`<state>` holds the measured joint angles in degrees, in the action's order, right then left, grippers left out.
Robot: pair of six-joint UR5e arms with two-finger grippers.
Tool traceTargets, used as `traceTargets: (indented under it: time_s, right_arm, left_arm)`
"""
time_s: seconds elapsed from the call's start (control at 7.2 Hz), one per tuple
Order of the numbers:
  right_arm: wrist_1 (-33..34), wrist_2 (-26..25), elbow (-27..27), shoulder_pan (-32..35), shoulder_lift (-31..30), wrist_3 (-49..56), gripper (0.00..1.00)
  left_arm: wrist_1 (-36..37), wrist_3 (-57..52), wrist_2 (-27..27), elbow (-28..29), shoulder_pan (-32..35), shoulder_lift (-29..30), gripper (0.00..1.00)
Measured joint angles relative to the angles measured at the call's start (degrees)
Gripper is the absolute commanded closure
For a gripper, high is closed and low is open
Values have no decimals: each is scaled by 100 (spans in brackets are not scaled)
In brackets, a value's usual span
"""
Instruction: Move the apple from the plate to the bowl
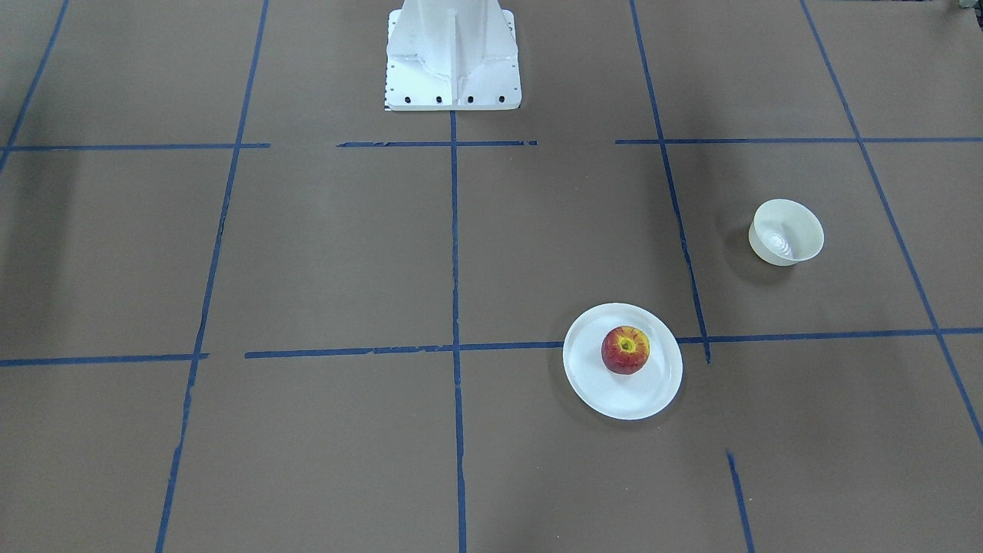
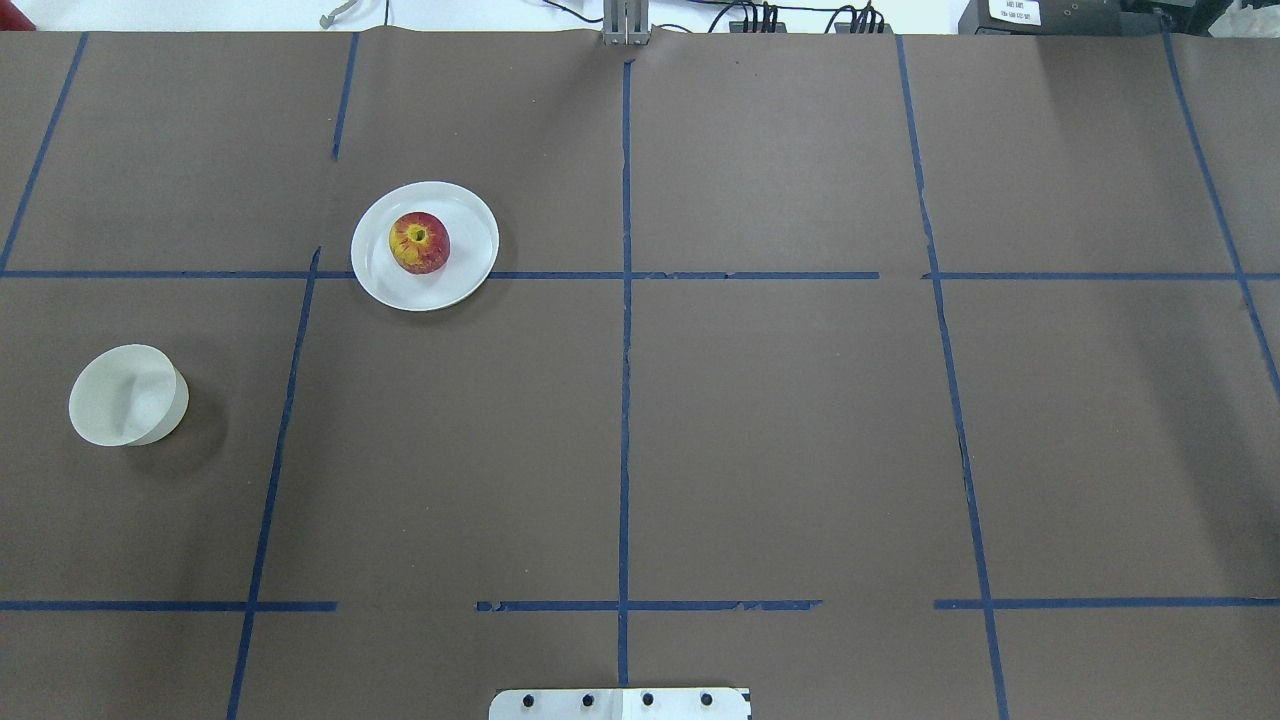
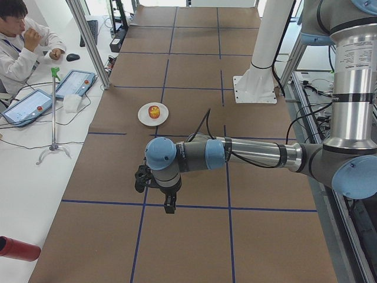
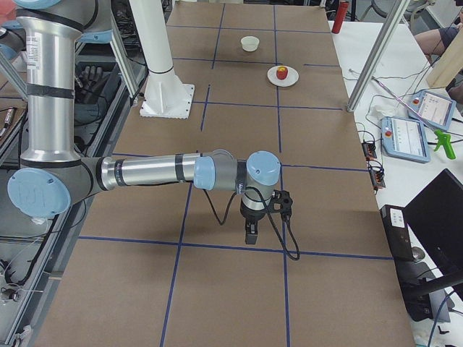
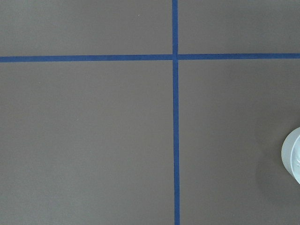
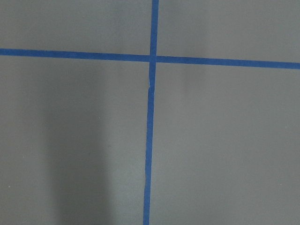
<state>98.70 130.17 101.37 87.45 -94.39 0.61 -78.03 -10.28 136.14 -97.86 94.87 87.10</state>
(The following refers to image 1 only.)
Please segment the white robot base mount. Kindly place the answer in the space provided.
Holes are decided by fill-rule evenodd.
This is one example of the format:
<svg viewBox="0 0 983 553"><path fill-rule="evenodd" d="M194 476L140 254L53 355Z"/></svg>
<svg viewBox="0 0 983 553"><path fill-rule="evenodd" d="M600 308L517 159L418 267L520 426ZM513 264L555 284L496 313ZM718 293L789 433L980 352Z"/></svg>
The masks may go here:
<svg viewBox="0 0 983 553"><path fill-rule="evenodd" d="M387 18L384 108L515 110L516 21L498 1L405 1Z"/></svg>

